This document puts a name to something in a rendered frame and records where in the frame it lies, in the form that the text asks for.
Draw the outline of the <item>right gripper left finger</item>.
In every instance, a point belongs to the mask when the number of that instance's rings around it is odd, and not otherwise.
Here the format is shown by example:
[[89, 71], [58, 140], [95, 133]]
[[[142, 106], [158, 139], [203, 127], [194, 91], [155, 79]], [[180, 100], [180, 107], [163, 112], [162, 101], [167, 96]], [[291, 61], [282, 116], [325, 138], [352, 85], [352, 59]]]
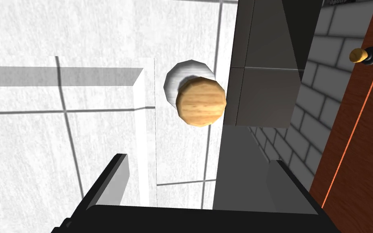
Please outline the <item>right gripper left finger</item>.
[[83, 212], [94, 205], [120, 205], [130, 176], [127, 154], [116, 154], [77, 206]]

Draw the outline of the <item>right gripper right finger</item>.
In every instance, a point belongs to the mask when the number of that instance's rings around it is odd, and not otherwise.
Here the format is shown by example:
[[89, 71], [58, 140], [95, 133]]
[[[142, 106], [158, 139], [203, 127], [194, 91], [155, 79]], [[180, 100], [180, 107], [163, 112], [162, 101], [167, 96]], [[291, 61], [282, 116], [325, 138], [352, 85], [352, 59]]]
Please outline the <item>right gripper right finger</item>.
[[283, 161], [270, 161], [266, 183], [278, 212], [324, 214], [323, 209]]

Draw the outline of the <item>white tiled door leaf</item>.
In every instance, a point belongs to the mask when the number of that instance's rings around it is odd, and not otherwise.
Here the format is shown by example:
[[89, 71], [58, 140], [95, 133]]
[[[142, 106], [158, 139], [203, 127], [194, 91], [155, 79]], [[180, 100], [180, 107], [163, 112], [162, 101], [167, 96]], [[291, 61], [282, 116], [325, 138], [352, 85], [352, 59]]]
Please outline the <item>white tiled door leaf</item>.
[[157, 205], [211, 209], [223, 118], [194, 127], [178, 117], [164, 94], [167, 73], [180, 62], [205, 63], [226, 90], [238, 0], [159, 3], [163, 45], [155, 56]]

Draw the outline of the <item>brown wooden door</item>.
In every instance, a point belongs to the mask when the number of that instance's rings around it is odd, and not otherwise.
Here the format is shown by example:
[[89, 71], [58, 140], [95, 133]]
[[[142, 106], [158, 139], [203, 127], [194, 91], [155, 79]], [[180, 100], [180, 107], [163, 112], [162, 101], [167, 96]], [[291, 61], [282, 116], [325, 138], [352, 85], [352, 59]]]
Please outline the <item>brown wooden door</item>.
[[[362, 48], [373, 47], [373, 16]], [[356, 63], [310, 194], [340, 233], [373, 233], [373, 64]]]

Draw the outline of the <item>wooden ball knob white base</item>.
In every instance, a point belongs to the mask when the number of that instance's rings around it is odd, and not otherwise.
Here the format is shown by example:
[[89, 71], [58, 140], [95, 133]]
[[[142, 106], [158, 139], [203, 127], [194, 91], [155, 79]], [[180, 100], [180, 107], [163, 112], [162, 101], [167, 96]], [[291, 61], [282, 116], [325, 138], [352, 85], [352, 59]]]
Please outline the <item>wooden ball knob white base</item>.
[[195, 60], [177, 63], [163, 85], [166, 100], [188, 125], [204, 127], [216, 122], [226, 107], [226, 92], [214, 72]]

